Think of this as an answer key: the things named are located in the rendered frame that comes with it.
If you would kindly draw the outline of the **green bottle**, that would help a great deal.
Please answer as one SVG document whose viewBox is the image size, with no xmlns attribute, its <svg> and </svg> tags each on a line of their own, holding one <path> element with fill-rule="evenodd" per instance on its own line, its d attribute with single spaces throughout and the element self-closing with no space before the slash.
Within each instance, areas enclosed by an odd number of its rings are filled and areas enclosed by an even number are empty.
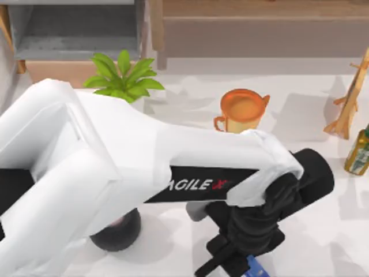
<svg viewBox="0 0 369 277">
<path fill-rule="evenodd" d="M 363 175 L 369 166 L 369 124 L 362 129 L 347 156 L 344 169 L 354 175 Z"/>
</svg>

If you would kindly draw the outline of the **green potted plant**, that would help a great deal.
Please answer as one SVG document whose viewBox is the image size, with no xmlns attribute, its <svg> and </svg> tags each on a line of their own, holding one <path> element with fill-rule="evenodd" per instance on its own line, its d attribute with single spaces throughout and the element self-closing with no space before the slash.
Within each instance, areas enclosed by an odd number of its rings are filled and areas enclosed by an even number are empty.
<svg viewBox="0 0 369 277">
<path fill-rule="evenodd" d="M 94 88 L 95 94 L 120 98 L 132 104 L 143 97 L 149 97 L 150 90 L 162 91 L 164 86 L 157 80 L 153 70 L 153 58 L 143 58 L 132 63 L 127 50 L 122 50 L 118 60 L 95 53 L 91 61 L 96 67 L 96 74 L 88 77 L 83 86 Z"/>
</svg>

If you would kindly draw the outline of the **pale wooden drawer front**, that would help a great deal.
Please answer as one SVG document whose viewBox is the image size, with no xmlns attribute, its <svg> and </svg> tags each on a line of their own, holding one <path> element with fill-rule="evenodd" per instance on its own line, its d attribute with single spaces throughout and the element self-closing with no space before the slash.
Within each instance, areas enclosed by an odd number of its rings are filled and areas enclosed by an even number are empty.
<svg viewBox="0 0 369 277">
<path fill-rule="evenodd" d="M 84 61 L 46 61 L 26 60 L 25 66 L 33 81 L 37 83 L 45 78 L 69 82 L 75 89 L 85 89 L 84 83 L 97 75 L 97 67 L 91 60 Z"/>
</svg>

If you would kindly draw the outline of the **wooden stand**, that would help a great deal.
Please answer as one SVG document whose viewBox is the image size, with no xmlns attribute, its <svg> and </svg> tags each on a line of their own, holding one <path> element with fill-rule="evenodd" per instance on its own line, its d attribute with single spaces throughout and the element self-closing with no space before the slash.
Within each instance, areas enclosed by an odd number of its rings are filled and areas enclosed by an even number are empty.
<svg viewBox="0 0 369 277">
<path fill-rule="evenodd" d="M 342 105 L 338 118 L 325 126 L 323 129 L 326 133 L 335 133 L 336 135 L 348 140 L 350 129 L 355 113 L 358 111 L 357 97 L 362 90 L 364 79 L 369 68 L 369 47 L 364 53 L 361 63 L 351 67 L 357 69 L 356 74 L 344 97 L 333 101 L 335 105 Z"/>
</svg>

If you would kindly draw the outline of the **grey pierced drawer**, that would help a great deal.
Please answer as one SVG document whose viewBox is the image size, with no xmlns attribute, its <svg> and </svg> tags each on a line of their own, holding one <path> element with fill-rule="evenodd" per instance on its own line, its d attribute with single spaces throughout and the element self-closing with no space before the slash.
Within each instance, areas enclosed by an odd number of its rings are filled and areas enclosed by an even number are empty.
<svg viewBox="0 0 369 277">
<path fill-rule="evenodd" d="M 84 61 L 94 53 L 141 55 L 144 0 L 0 0 L 8 7 L 15 57 Z"/>
</svg>

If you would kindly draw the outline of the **wooden open shelf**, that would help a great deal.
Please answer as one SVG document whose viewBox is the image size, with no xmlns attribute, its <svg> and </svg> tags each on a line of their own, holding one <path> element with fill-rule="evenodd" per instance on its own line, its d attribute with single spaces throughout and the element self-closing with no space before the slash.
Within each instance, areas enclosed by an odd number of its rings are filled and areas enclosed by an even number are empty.
<svg viewBox="0 0 369 277">
<path fill-rule="evenodd" d="M 369 0 L 147 0 L 167 58 L 339 59 L 369 47 Z"/>
</svg>

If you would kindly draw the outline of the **orange trophy cup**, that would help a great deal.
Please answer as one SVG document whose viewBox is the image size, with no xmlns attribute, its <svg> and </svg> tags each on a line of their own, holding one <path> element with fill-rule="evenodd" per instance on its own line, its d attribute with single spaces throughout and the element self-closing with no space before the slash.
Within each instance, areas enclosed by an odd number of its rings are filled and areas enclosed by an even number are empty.
<svg viewBox="0 0 369 277">
<path fill-rule="evenodd" d="M 261 96 L 243 88 L 232 89 L 220 100 L 221 115 L 213 119 L 217 131 L 241 133 L 256 129 L 269 104 L 270 95 Z"/>
</svg>

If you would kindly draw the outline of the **blue object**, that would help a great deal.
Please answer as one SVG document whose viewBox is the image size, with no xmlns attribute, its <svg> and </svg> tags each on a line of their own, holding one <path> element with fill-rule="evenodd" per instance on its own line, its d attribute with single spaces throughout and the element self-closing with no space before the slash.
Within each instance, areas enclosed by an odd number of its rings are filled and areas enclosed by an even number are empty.
<svg viewBox="0 0 369 277">
<path fill-rule="evenodd" d="M 244 277 L 271 277 L 254 256 L 247 256 L 247 263 L 249 269 L 244 273 Z"/>
</svg>

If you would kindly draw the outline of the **dark round object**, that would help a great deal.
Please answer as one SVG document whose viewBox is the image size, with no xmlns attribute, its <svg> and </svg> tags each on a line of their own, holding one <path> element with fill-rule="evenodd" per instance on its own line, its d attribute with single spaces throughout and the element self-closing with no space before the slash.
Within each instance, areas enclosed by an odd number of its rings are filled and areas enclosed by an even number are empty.
<svg viewBox="0 0 369 277">
<path fill-rule="evenodd" d="M 90 236 L 91 241 L 100 249 L 119 252 L 130 247 L 141 232 L 141 215 L 137 208 L 131 210 L 118 223 Z"/>
</svg>

